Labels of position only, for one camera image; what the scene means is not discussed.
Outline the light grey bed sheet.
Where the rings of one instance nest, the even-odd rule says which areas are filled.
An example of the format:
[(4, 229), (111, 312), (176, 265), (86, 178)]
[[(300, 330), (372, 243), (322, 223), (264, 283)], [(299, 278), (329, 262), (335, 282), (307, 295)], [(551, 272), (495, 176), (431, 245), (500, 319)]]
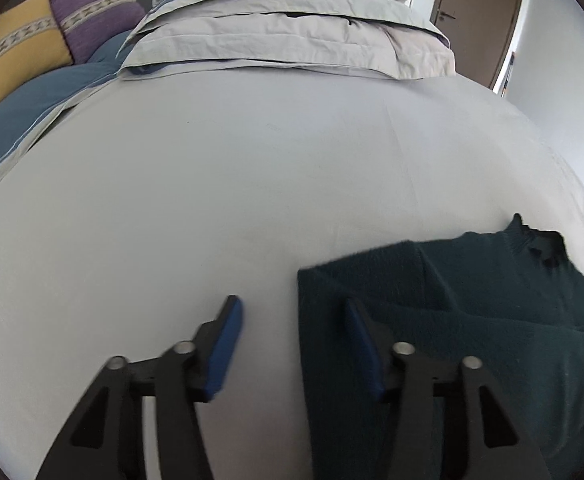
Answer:
[(116, 80), (0, 182), (0, 466), (31, 479), (110, 356), (245, 304), (201, 419), (219, 479), (311, 475), (296, 273), (399, 240), (561, 233), (584, 273), (584, 186), (474, 82), (307, 70)]

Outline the blue folded duvet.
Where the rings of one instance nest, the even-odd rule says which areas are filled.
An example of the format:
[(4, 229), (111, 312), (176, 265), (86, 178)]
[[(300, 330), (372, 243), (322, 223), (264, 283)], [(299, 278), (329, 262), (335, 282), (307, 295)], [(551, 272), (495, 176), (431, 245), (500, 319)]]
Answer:
[(0, 182), (54, 122), (117, 76), (129, 32), (106, 40), (86, 63), (52, 70), (0, 102)]

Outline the purple patterned cushion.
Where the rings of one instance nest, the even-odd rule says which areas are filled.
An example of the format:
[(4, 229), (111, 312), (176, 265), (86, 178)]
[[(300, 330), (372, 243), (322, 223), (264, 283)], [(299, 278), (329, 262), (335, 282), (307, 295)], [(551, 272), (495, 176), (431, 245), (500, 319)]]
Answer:
[(50, 0), (75, 64), (83, 64), (104, 42), (134, 29), (145, 15), (138, 0)]

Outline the brown wooden door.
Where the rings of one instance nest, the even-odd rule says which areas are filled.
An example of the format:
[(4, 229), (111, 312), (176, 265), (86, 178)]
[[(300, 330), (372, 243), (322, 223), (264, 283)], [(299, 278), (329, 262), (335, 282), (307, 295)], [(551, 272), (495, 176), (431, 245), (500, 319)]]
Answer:
[(493, 89), (519, 18), (522, 0), (435, 0), (434, 25), (449, 39), (457, 72)]

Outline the yellow patterned cushion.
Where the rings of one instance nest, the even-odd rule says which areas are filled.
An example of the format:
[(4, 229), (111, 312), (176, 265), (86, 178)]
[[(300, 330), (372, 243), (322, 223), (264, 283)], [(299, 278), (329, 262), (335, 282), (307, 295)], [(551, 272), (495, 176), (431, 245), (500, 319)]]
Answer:
[(0, 14), (0, 102), (25, 82), (71, 63), (50, 0), (26, 0)]

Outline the dark green knit sweater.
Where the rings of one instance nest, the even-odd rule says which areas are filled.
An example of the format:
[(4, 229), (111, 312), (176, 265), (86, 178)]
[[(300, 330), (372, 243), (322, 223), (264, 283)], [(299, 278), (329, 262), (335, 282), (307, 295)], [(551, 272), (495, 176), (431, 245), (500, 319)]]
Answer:
[(481, 359), (550, 474), (571, 479), (584, 467), (584, 275), (558, 232), (514, 217), (496, 233), (401, 242), (303, 269), (297, 287), (316, 478), (370, 478), (389, 415), (356, 361), (351, 298), (431, 358)]

